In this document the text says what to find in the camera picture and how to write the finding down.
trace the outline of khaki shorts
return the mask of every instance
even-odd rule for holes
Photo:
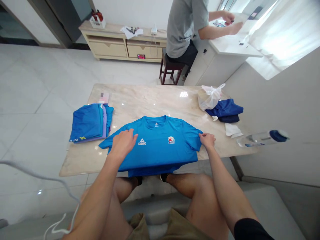
[[[132,217],[129,224],[133,227],[133,232],[127,240],[149,240],[146,218],[143,213],[138,213]],[[176,210],[171,208],[167,233],[161,240],[212,240],[205,233],[193,226],[186,218],[181,216]]]

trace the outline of white plastic bag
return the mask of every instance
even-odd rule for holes
[[[201,89],[198,91],[198,102],[199,107],[202,111],[206,109],[213,109],[221,98],[221,89],[226,84],[223,83],[218,88],[201,86]]]

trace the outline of stack of folded clothes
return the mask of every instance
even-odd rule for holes
[[[85,105],[73,112],[69,142],[76,144],[106,138],[110,132],[113,108],[107,104]]]
[[[235,123],[239,122],[238,114],[243,113],[243,107],[234,103],[233,99],[218,101],[215,108],[206,110],[210,116],[217,116],[221,122]]]

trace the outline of white curtain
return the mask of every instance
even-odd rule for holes
[[[320,46],[320,0],[277,0],[247,36],[280,71]]]

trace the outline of white paper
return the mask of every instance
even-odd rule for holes
[[[120,29],[120,31],[126,35],[127,39],[137,37],[138,35],[143,34],[143,29],[141,29],[141,28],[138,29],[134,34],[132,32],[130,32],[127,28],[129,28],[129,27],[124,26],[123,28]]]
[[[242,136],[241,130],[237,125],[226,123],[226,135],[231,136],[231,138]]]
[[[243,135],[243,134],[242,134],[241,132],[235,133],[235,134],[233,134],[233,135],[231,136],[231,138],[240,137],[240,136],[242,136],[242,135]]]

